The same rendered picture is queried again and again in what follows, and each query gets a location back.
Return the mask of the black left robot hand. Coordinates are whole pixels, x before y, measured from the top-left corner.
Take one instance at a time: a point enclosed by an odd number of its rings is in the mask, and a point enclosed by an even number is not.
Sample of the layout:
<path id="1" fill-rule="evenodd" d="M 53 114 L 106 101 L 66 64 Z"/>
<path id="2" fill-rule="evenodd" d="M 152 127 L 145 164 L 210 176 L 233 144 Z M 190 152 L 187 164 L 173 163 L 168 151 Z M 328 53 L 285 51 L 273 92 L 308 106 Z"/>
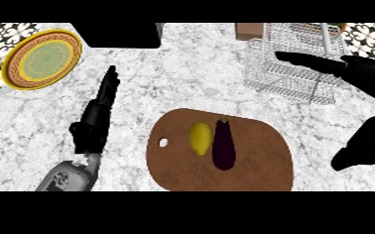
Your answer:
<path id="1" fill-rule="evenodd" d="M 81 121 L 75 122 L 69 131 L 74 137 L 77 154 L 100 154 L 106 143 L 109 115 L 119 85 L 115 66 L 105 73 L 96 99 L 88 102 Z"/>

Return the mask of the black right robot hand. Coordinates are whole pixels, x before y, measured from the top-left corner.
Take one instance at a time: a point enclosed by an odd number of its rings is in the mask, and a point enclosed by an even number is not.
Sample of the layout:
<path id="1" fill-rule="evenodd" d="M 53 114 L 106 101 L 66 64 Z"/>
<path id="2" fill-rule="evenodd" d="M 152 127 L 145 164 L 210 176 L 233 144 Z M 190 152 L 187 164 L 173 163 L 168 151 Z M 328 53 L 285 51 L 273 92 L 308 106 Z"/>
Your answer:
<path id="1" fill-rule="evenodd" d="M 375 59 L 357 56 L 342 56 L 341 61 L 307 54 L 276 52 L 276 57 L 292 65 L 301 65 L 313 70 L 332 74 L 375 98 Z M 375 116 L 370 117 L 347 145 L 336 152 L 331 166 L 339 172 L 353 166 L 375 165 Z"/>

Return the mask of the dark purple eggplant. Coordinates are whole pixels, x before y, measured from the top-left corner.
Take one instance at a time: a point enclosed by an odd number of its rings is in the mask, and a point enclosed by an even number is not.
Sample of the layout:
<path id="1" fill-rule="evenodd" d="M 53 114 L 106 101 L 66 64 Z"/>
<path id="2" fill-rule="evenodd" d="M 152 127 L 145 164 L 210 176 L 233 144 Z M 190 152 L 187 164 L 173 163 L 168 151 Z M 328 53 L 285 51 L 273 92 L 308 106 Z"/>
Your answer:
<path id="1" fill-rule="evenodd" d="M 235 166 L 236 149 L 232 137 L 230 123 L 224 116 L 215 126 L 212 142 L 212 162 L 218 170 L 226 171 Z"/>

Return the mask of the brown wooden cutting board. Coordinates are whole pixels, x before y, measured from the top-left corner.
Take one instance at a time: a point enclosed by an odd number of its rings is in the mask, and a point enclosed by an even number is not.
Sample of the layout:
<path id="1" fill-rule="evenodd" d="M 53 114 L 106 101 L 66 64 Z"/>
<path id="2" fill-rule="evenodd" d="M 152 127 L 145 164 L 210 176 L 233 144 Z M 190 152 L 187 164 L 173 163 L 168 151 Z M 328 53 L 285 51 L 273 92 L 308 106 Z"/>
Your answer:
<path id="1" fill-rule="evenodd" d="M 195 153 L 187 134 L 196 122 L 211 130 L 207 153 Z M 264 122 L 192 109 L 158 119 L 149 134 L 146 164 L 171 190 L 289 190 L 292 162 L 286 142 Z"/>

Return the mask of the yellow lemon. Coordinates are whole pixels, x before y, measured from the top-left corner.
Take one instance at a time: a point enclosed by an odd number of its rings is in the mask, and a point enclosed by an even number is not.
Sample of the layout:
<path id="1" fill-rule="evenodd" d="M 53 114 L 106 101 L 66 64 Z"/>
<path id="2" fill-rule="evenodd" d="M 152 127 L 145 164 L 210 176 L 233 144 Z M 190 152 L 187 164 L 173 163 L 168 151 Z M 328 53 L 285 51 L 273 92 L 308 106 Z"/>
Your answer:
<path id="1" fill-rule="evenodd" d="M 187 138 L 195 153 L 204 156 L 212 141 L 211 127 L 205 122 L 199 121 L 190 126 Z"/>

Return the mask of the yellow rimmed patterned plate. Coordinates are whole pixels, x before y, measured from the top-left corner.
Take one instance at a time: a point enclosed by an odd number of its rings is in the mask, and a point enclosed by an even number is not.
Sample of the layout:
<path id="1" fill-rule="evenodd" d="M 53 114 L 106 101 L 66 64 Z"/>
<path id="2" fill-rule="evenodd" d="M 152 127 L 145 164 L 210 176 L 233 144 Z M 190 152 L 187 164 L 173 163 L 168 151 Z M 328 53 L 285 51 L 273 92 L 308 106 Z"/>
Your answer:
<path id="1" fill-rule="evenodd" d="M 28 37 L 13 48 L 1 64 L 4 84 L 18 90 L 35 90 L 56 83 L 74 69 L 83 53 L 80 37 L 53 29 Z"/>

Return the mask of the brown box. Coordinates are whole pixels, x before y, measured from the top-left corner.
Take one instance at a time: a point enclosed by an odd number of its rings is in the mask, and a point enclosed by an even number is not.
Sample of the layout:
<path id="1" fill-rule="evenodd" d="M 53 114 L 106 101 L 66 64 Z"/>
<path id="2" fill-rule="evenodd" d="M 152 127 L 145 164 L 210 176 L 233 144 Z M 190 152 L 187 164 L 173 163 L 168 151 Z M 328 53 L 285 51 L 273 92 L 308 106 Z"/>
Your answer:
<path id="1" fill-rule="evenodd" d="M 236 39 L 246 41 L 251 39 L 260 39 L 264 33 L 263 23 L 236 23 Z"/>

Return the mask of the black appliance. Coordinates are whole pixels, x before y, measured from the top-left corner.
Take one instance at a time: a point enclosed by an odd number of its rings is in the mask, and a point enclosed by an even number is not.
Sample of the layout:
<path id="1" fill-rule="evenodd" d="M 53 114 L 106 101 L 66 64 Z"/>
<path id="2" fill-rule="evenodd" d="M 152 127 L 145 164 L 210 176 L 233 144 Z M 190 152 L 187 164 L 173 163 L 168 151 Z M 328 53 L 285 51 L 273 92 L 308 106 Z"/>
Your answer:
<path id="1" fill-rule="evenodd" d="M 164 23 L 72 23 L 91 48 L 158 49 Z"/>

